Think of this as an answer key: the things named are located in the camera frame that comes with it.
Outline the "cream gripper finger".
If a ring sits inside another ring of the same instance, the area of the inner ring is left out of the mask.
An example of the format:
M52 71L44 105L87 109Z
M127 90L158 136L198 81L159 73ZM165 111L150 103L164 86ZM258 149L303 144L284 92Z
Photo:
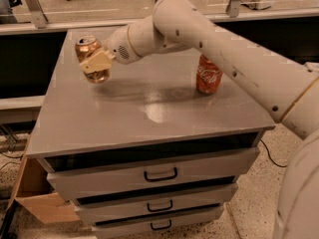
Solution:
M79 56L80 66L84 73L90 74L108 70L114 61L110 51L100 48L97 50L82 49Z

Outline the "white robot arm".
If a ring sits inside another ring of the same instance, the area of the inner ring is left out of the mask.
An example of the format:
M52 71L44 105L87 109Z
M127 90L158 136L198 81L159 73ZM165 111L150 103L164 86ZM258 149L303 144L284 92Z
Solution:
M303 139L283 178L273 239L319 238L319 76L211 23L188 0L158 0L145 19L114 32L80 60L85 74L113 62L195 48Z

